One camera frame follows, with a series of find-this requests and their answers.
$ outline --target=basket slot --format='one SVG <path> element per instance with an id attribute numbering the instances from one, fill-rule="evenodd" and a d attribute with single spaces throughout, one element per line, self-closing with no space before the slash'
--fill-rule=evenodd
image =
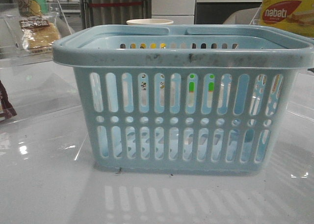
<path id="1" fill-rule="evenodd" d="M 243 113 L 245 102 L 246 102 L 249 79 L 250 77 L 247 74 L 241 75 L 238 79 L 235 107 L 234 107 L 234 113 L 236 115 L 240 115 Z"/>
<path id="2" fill-rule="evenodd" d="M 211 112 L 212 96 L 214 92 L 215 75 L 207 74 L 204 77 L 202 114 L 209 114 Z"/>
<path id="3" fill-rule="evenodd" d="M 118 126 L 111 128 L 111 139 L 113 146 L 113 155 L 116 158 L 122 157 L 121 129 Z"/>
<path id="4" fill-rule="evenodd" d="M 235 159 L 236 149 L 238 147 L 239 130 L 233 129 L 229 132 L 226 161 L 231 162 Z"/>
<path id="5" fill-rule="evenodd" d="M 187 78 L 187 92 L 185 112 L 187 114 L 193 114 L 196 108 L 196 96 L 197 96 L 197 84 L 198 76 L 196 74 L 190 74 Z"/>
<path id="6" fill-rule="evenodd" d="M 207 128 L 201 128 L 198 135 L 198 149 L 197 149 L 197 159 L 199 161 L 204 161 L 206 159 L 208 137 L 209 130 Z"/>
<path id="7" fill-rule="evenodd" d="M 266 115 L 267 116 L 271 116 L 271 115 L 275 114 L 275 112 L 276 112 L 278 100 L 279 100 L 280 93 L 281 93 L 282 83 L 283 83 L 283 75 L 276 75 L 273 79 L 271 92 L 270 92 L 269 98 L 268 98 L 268 105 L 266 108 Z"/>
<path id="8" fill-rule="evenodd" d="M 157 113 L 162 113 L 165 110 L 165 77 L 164 74 L 158 73 L 155 75 L 155 111 Z"/>
<path id="9" fill-rule="evenodd" d="M 133 112 L 133 89 L 132 89 L 132 76 L 130 73 L 124 73 L 122 75 L 122 87 L 123 87 L 123 105 L 125 112 Z"/>
<path id="10" fill-rule="evenodd" d="M 164 107 L 165 107 L 165 111 L 169 112 L 170 106 L 171 106 L 171 94 L 174 94 L 174 91 L 171 88 L 171 77 L 172 75 L 167 74 L 166 76 L 164 76 L 164 81 L 161 83 L 161 88 L 163 88 L 163 92 L 164 92 Z"/>
<path id="11" fill-rule="evenodd" d="M 170 112 L 177 114 L 180 110 L 181 75 L 171 75 Z"/>
<path id="12" fill-rule="evenodd" d="M 110 112 L 117 112 L 119 107 L 116 75 L 114 73 L 107 73 L 105 75 L 105 80 L 107 88 L 108 109 Z"/>
<path id="13" fill-rule="evenodd" d="M 155 129 L 155 159 L 164 157 L 164 129 L 157 127 Z"/>
<path id="14" fill-rule="evenodd" d="M 230 132 L 227 129 L 224 129 L 224 134 L 223 134 L 222 142 L 221 142 L 221 152 L 219 155 L 219 160 L 221 160 L 222 163 L 226 162 L 229 134 Z"/>
<path id="15" fill-rule="evenodd" d="M 211 159 L 213 161 L 219 161 L 221 158 L 222 141 L 224 137 L 224 130 L 218 128 L 214 132 L 213 142 L 212 142 L 212 152 Z"/>
<path id="16" fill-rule="evenodd" d="M 264 160 L 269 137 L 270 137 L 270 131 L 269 130 L 263 130 L 261 132 L 259 144 L 257 146 L 257 153 L 256 153 L 256 157 L 255 157 L 255 162 L 260 163 Z"/>
<path id="17" fill-rule="evenodd" d="M 265 81 L 265 87 L 263 89 L 263 97 L 262 100 L 260 101 L 260 112 L 258 114 L 266 115 L 266 110 L 269 105 L 269 96 L 271 95 L 271 90 L 273 87 L 273 81 L 274 80 L 274 75 L 268 75 L 266 76 L 266 81 Z"/>
<path id="18" fill-rule="evenodd" d="M 128 158 L 135 158 L 136 146 L 135 146 L 135 129 L 134 127 L 126 128 L 126 145 L 128 149 Z"/>
<path id="19" fill-rule="evenodd" d="M 149 110 L 149 81 L 146 73 L 140 73 L 138 75 L 138 83 L 139 110 L 146 113 Z"/>
<path id="20" fill-rule="evenodd" d="M 97 73 L 90 73 L 89 80 L 92 89 L 92 97 L 94 103 L 94 110 L 102 112 L 104 110 L 103 95 L 101 91 L 100 77 Z"/>
<path id="21" fill-rule="evenodd" d="M 121 132 L 121 150 L 122 154 L 121 157 L 122 159 L 127 159 L 128 158 L 128 147 L 127 147 L 127 131 L 126 127 L 122 126 L 120 127 L 120 132 Z"/>
<path id="22" fill-rule="evenodd" d="M 155 130 L 153 129 L 153 127 L 151 127 L 151 129 L 149 130 L 149 151 L 150 151 L 150 156 L 149 159 L 151 161 L 155 161 L 156 160 L 156 151 L 157 151 L 157 145 L 156 145 L 156 134 L 160 135 L 160 128 L 157 129 L 155 128 Z"/>
<path id="23" fill-rule="evenodd" d="M 245 132 L 244 142 L 242 146 L 242 152 L 241 152 L 241 161 L 242 162 L 248 162 L 252 150 L 253 145 L 253 139 L 254 139 L 254 130 L 249 129 Z"/>
<path id="24" fill-rule="evenodd" d="M 172 127 L 169 130 L 169 159 L 175 160 L 178 158 L 179 150 L 179 130 L 177 127 Z"/>
<path id="25" fill-rule="evenodd" d="M 257 115 L 261 110 L 266 82 L 266 75 L 258 75 L 256 77 L 254 91 L 251 99 L 250 115 Z"/>
<path id="26" fill-rule="evenodd" d="M 244 140 L 245 140 L 245 130 L 239 130 L 239 137 L 238 137 L 238 143 L 237 148 L 235 150 L 235 158 L 234 162 L 239 163 L 241 162 L 241 156 L 243 152 L 244 147 Z"/>
<path id="27" fill-rule="evenodd" d="M 148 127 L 141 127 L 140 129 L 140 143 L 141 143 L 141 157 L 148 159 L 150 157 L 150 135 Z"/>
<path id="28" fill-rule="evenodd" d="M 107 131 L 104 126 L 97 127 L 98 145 L 100 147 L 100 153 L 103 157 L 109 157 Z"/>
<path id="29" fill-rule="evenodd" d="M 249 135 L 249 139 L 250 136 L 253 137 L 253 142 L 252 142 L 252 146 L 251 146 L 251 153 L 248 157 L 248 163 L 256 163 L 256 154 L 257 154 L 257 149 L 258 149 L 258 143 L 260 141 L 261 138 L 261 134 L 262 132 L 260 130 L 254 130 L 254 135 Z"/>
<path id="30" fill-rule="evenodd" d="M 219 102 L 218 102 L 218 114 L 224 115 L 228 110 L 228 103 L 230 97 L 232 77 L 230 74 L 224 74 L 221 78 Z"/>
<path id="31" fill-rule="evenodd" d="M 186 128 L 183 133 L 183 160 L 191 160 L 192 158 L 192 145 L 194 140 L 194 130 Z"/>

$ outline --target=basket rim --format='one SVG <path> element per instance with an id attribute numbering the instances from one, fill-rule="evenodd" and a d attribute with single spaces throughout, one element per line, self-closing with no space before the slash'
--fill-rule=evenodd
<path id="1" fill-rule="evenodd" d="M 84 44 L 95 37 L 131 36 L 200 36 L 242 35 L 267 38 L 282 49 L 100 49 Z M 168 67 L 288 67 L 310 68 L 314 62 L 314 40 L 268 26 L 260 25 L 99 25 L 53 43 L 53 60 L 69 66 L 168 66 Z M 252 60 L 268 60 L 254 63 Z"/>

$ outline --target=plastic container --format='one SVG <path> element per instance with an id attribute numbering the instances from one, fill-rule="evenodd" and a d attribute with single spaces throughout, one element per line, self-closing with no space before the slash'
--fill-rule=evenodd
<path id="1" fill-rule="evenodd" d="M 168 19 L 135 19 L 128 20 L 128 25 L 172 25 L 173 21 Z"/>
<path id="2" fill-rule="evenodd" d="M 106 167 L 252 172 L 314 41 L 249 25 L 103 25 L 56 41 Z"/>

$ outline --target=white table surface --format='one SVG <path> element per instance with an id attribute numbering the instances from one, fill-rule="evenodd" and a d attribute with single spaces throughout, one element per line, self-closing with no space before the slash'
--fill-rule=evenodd
<path id="1" fill-rule="evenodd" d="M 270 162 L 256 175 L 101 170 L 79 104 L 2 122 L 0 223 L 311 224 L 313 80 L 298 76 Z"/>

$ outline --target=shelf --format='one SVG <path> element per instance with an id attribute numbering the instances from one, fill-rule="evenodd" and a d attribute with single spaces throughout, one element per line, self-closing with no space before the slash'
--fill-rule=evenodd
<path id="1" fill-rule="evenodd" d="M 262 2 L 262 0 L 196 0 L 196 2 Z"/>

